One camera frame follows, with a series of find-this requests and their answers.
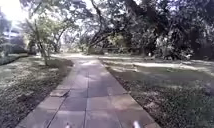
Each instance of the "sky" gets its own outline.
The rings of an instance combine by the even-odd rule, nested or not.
[[[27,13],[21,9],[19,0],[0,0],[1,11],[12,21],[22,21]]]

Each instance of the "paved walkway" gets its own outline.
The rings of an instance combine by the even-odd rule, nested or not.
[[[160,128],[97,59],[71,60],[71,73],[16,128]]]

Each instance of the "dirt ground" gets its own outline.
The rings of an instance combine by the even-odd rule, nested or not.
[[[44,66],[39,57],[21,58],[0,66],[0,125],[14,128],[65,77],[70,60],[51,60]]]
[[[214,62],[99,59],[162,128],[214,128]]]

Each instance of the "dry grass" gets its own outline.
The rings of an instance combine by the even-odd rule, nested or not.
[[[162,128],[214,128],[214,97],[204,91],[213,76],[188,69],[124,65],[129,59],[101,60]]]
[[[70,72],[72,62],[26,57],[0,66],[0,124],[13,128]]]

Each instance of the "grass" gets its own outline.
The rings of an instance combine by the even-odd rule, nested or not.
[[[206,83],[214,81],[213,76],[185,69],[124,65],[126,61],[119,59],[101,61],[162,128],[214,128],[214,97],[204,90]]]
[[[44,66],[41,58],[20,58],[0,66],[0,124],[14,128],[70,72],[73,63],[54,58]]]
[[[19,58],[27,57],[27,56],[28,56],[27,54],[10,54],[7,57],[3,57],[3,58],[0,56],[0,66],[9,64],[11,62],[14,62],[15,60],[18,60]]]

